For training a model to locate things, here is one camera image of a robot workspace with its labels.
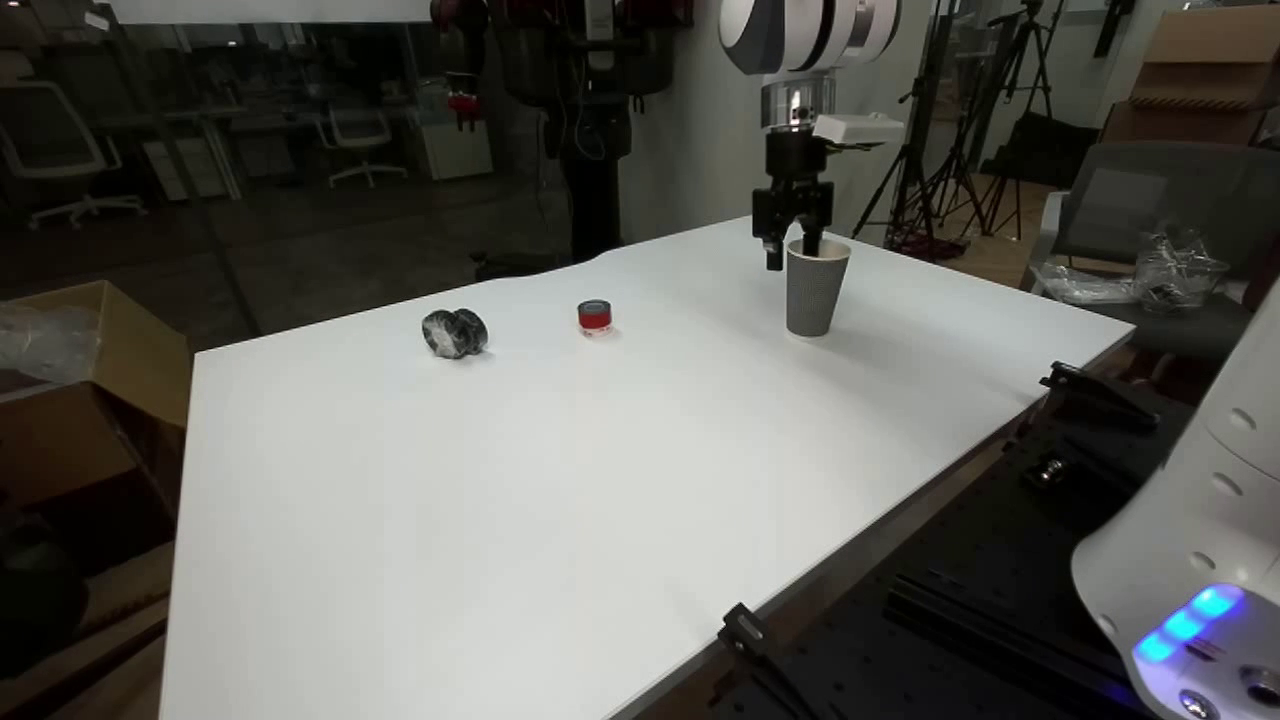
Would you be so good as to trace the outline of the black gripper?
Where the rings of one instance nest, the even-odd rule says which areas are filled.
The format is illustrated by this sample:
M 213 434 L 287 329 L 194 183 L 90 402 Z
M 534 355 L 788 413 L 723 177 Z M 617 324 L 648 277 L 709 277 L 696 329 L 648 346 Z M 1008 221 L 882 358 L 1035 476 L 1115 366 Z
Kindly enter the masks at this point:
M 762 136 L 769 183 L 752 190 L 752 233 L 762 239 L 762 267 L 783 270 L 783 233 L 799 224 L 799 252 L 821 256 L 831 224 L 826 145 L 812 133 Z

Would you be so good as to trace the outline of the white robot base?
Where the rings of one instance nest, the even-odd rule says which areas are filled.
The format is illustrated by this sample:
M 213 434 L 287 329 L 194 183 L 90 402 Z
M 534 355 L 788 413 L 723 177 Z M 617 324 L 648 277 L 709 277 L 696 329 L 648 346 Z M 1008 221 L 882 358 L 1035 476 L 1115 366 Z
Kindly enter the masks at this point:
M 1280 720 L 1280 288 L 1073 585 L 1160 720 Z

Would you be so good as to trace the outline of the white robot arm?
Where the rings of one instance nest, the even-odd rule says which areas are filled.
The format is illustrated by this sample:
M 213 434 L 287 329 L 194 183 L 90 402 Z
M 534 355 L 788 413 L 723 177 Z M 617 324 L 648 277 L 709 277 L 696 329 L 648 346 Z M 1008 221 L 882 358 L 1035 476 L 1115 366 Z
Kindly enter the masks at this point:
M 769 270 L 783 267 L 788 227 L 799 227 L 804 256 L 821 252 L 831 224 L 831 138 L 815 119 L 826 110 L 831 73 L 880 58 L 899 15 L 902 0 L 720 0 L 720 51 L 760 83 L 769 183 L 752 190 L 752 236 Z

